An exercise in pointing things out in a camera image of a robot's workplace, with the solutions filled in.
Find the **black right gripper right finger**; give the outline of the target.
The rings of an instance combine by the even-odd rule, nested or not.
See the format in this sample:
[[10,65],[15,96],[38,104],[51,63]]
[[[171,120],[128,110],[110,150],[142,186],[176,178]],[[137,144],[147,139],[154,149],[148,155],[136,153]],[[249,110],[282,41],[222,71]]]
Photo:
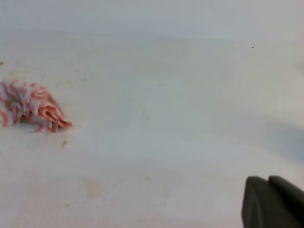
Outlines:
[[279,193],[287,211],[304,227],[304,191],[280,176],[269,176],[268,181]]

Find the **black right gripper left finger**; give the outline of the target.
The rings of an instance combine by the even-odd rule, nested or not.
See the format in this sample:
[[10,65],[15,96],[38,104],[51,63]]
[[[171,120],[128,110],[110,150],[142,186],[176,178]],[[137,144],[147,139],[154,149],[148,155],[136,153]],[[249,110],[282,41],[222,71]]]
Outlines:
[[241,217],[245,228],[297,227],[277,190],[257,176],[246,179]]

